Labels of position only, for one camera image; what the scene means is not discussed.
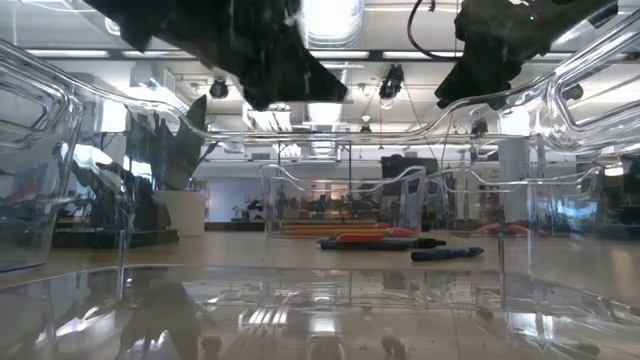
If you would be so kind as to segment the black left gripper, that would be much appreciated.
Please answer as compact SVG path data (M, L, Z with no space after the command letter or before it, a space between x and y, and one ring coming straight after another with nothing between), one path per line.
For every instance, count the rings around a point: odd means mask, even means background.
M305 47L300 0L149 0L153 35L234 75L256 110L341 103L346 86Z

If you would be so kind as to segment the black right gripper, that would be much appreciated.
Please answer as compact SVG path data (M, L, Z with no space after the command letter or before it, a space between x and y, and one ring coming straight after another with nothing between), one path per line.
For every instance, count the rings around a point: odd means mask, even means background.
M550 51L550 0L463 0L454 20L462 56L435 90L437 106L508 90L504 75Z

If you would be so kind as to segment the orange pencil pink eraser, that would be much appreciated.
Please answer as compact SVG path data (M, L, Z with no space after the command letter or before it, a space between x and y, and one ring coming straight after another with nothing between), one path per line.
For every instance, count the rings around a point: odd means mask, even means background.
M384 235L388 237L417 238L418 233L406 228L370 228L370 229L298 229L285 230L285 236L293 237L339 237L341 235Z

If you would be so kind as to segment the black pen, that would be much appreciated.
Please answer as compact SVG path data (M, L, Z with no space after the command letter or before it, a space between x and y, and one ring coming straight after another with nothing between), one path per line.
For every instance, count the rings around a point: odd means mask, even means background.
M411 249L434 249L445 246L447 242L433 238L419 238L417 240L402 240L401 244Z

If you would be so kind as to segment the blue crayon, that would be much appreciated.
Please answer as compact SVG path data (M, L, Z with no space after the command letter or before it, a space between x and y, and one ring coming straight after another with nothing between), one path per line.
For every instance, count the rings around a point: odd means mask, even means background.
M414 262L432 262L440 260L451 260L458 258L474 258L484 253L480 247L455 248L455 249L432 249L416 251L411 253L411 260Z

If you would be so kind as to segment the long ceiling light bar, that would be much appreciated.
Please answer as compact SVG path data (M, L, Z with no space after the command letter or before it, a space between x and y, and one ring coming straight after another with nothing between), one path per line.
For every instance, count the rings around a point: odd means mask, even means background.
M116 49L27 49L27 53L42 58L82 58L82 59L170 59L192 60L193 55L179 50L151 50L144 53L134 50ZM382 61L415 60L431 61L429 57L417 51L364 51L364 50L311 50L310 54L320 60L329 61Z

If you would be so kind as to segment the white column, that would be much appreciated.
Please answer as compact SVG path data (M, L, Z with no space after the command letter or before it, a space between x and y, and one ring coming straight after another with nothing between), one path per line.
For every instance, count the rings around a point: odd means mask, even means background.
M528 219L527 188L515 185L528 178L529 143L525 139L503 139L499 143L500 182L503 193L500 195L505 221L515 223Z

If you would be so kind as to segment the black monitor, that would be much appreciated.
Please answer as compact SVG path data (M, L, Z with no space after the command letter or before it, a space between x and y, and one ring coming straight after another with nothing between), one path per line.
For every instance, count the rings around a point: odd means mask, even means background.
M411 167L422 167L427 175L438 171L438 162L433 158L405 157L394 154L382 157L380 163L384 179L396 178Z

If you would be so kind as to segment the green plant in white pot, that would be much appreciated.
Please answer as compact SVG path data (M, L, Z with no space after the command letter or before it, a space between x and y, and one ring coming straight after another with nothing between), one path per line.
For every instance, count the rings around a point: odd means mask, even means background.
M126 181L134 197L134 228L175 230L182 236L204 233L205 196L189 190L206 155L216 147L199 135L206 129L207 98L192 103L173 131L157 112L131 116L127 134Z

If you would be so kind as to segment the silver ventilation duct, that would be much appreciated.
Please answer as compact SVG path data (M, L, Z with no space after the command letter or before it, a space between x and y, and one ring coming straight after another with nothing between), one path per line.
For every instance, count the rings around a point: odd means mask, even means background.
M302 0L301 26L309 49L342 50L357 43L364 16L365 0ZM331 68L344 85L351 80L350 69ZM313 126L334 125L340 121L342 102L306 105Z

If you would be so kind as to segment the black aluminium table frame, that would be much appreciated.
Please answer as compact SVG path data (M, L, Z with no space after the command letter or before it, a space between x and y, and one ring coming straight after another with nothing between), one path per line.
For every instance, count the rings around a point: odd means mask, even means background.
M265 224L261 222L206 222L206 232L264 232Z

